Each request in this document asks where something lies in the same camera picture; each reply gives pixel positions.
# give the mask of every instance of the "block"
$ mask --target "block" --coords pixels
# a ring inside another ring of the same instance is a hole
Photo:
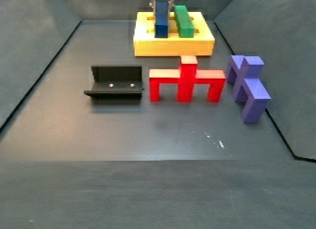
[[[182,56],[180,69],[150,70],[150,100],[158,102],[161,83],[178,84],[178,102],[192,102],[193,91],[197,84],[210,84],[208,99],[218,102],[225,86],[225,73],[222,70],[197,70],[198,61],[194,56]]]
[[[174,16],[181,38],[194,38],[194,25],[186,6],[174,6]]]
[[[259,123],[267,106],[268,102],[246,102],[245,108],[242,110],[242,121],[245,124]]]
[[[222,70],[198,70],[196,76],[197,84],[210,84],[208,99],[210,102],[220,102],[226,76]]]
[[[155,20],[154,20],[154,38],[167,38],[169,33],[169,12],[167,3],[155,3]]]
[[[181,78],[180,69],[150,69],[150,101],[161,101],[161,84],[176,84]]]
[[[197,69],[198,69],[197,57],[192,55],[182,55],[181,67],[180,67],[181,83],[192,82],[192,80],[194,80]]]
[[[151,12],[138,12],[134,27],[134,56],[210,56],[214,37],[200,12],[189,12],[196,34],[194,38],[181,38],[170,12],[167,38],[154,38],[154,16]]]
[[[260,80],[264,63],[259,56],[233,55],[229,60],[228,82],[233,84],[236,102],[245,102],[242,120],[257,123],[271,101],[271,95]]]

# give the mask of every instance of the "yellow base plate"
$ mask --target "yellow base plate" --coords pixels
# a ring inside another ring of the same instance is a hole
[[[174,19],[169,17],[169,38],[154,38],[154,16],[138,12],[134,27],[134,56],[212,55],[214,37],[200,12],[189,12],[196,33],[194,38],[181,38]]]

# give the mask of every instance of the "black holder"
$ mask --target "black holder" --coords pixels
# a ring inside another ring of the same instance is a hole
[[[84,94],[91,98],[142,97],[142,66],[93,66],[94,86]]]

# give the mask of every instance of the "purple l-shaped block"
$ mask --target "purple l-shaped block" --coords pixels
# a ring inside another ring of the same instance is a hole
[[[264,63],[259,56],[233,55],[229,60],[228,83],[233,85],[233,99],[245,102],[244,123],[257,123],[271,101],[260,74]]]

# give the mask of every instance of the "red e-shaped block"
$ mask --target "red e-shaped block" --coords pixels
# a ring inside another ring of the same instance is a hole
[[[225,80],[222,70],[198,70],[197,58],[185,55],[180,69],[150,70],[150,100],[153,102],[161,100],[162,83],[178,84],[178,102],[192,102],[196,84],[210,84],[208,98],[210,102],[218,102]]]

